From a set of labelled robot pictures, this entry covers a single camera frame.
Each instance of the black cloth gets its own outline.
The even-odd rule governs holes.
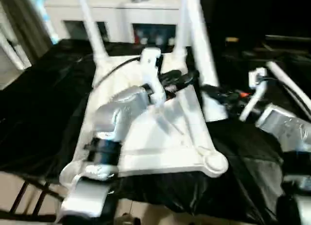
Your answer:
[[[106,44],[110,55],[140,54],[142,46]],[[247,87],[247,72],[263,62],[216,59],[220,81]],[[194,68],[191,51],[187,65]],[[83,41],[63,40],[0,91],[0,170],[57,182],[72,159],[79,137],[95,65]],[[271,85],[269,99],[297,111],[284,91]],[[237,120],[207,124],[229,170],[212,179],[200,172],[122,178],[120,197],[163,204],[174,211],[273,224],[282,194],[282,152],[278,142]]]

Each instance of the black cable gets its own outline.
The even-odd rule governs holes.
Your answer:
[[[103,81],[105,81],[111,74],[116,72],[118,69],[120,69],[121,67],[125,66],[128,63],[131,63],[133,61],[139,61],[139,60],[140,60],[140,57],[134,57],[134,58],[131,58],[131,59],[127,60],[127,61],[124,61],[123,63],[121,63],[120,65],[118,65],[114,69],[112,69],[107,75],[105,75],[104,77],[102,77],[100,79],[100,81],[93,87],[93,89],[92,89],[92,91],[90,93],[95,91],[101,85],[101,83],[103,83]]]

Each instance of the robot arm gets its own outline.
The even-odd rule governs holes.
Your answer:
[[[84,171],[74,179],[74,186],[64,200],[59,219],[63,222],[78,217],[111,221],[118,199],[113,184],[118,177],[121,142],[132,121],[149,104],[142,87],[130,87],[115,95],[95,113],[94,138]]]
[[[238,90],[205,85],[202,90],[222,104],[229,116],[239,118],[251,96]],[[285,194],[277,203],[280,224],[311,225],[311,123],[273,104],[258,101],[247,117],[248,122],[273,135],[284,153],[283,184]]]

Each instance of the white metal frame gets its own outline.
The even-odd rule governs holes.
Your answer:
[[[97,66],[94,78],[96,83],[114,66],[133,56],[109,57],[107,55],[98,35],[98,29],[92,21],[87,0],[80,0],[80,2],[96,56],[94,58]],[[182,0],[176,47],[173,53],[165,54],[163,72],[176,69],[176,65],[184,66],[183,71],[187,72],[185,37],[188,34],[192,38],[201,82],[217,86],[217,73],[199,0]],[[113,94],[132,85],[141,85],[143,70],[139,70],[139,67],[138,62],[125,65],[90,95],[73,161],[60,176],[63,185],[70,187],[73,177],[81,171],[82,159],[87,154],[83,151],[83,146],[92,138],[93,113],[99,106],[108,102]],[[225,117],[223,108],[216,102],[205,97],[205,103],[206,118],[219,120],[219,117],[222,119]],[[180,91],[177,98],[166,102],[161,111],[162,114],[155,114],[149,110],[133,122],[121,151],[118,165],[120,176],[202,171],[208,176],[218,177],[227,170],[228,161],[213,145],[193,86]],[[166,127],[165,124],[168,123],[178,127],[179,132],[172,127]]]

